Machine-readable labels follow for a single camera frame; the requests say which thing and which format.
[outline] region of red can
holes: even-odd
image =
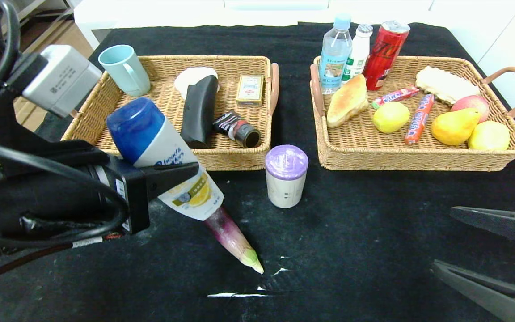
[[[386,21],[380,25],[371,56],[363,71],[368,90],[378,90],[383,86],[388,72],[409,35],[409,30],[409,25],[401,24],[396,20]]]

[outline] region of blue bottle cap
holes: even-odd
[[[351,15],[348,13],[339,13],[335,16],[335,22],[333,23],[333,27],[337,29],[347,29],[351,27]]]
[[[147,97],[140,97],[106,118],[114,144],[122,157],[134,164],[164,124],[164,114]]]

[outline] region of sticker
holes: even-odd
[[[116,182],[116,192],[122,197],[122,199],[127,199],[126,191],[124,190],[124,183],[118,179],[114,180]]]

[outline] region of pear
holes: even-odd
[[[468,140],[480,117],[476,108],[444,113],[433,121],[431,133],[446,145],[459,145]]]

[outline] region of light blue mug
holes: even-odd
[[[150,80],[133,47],[108,47],[98,55],[98,62],[126,94],[139,97],[149,92]]]

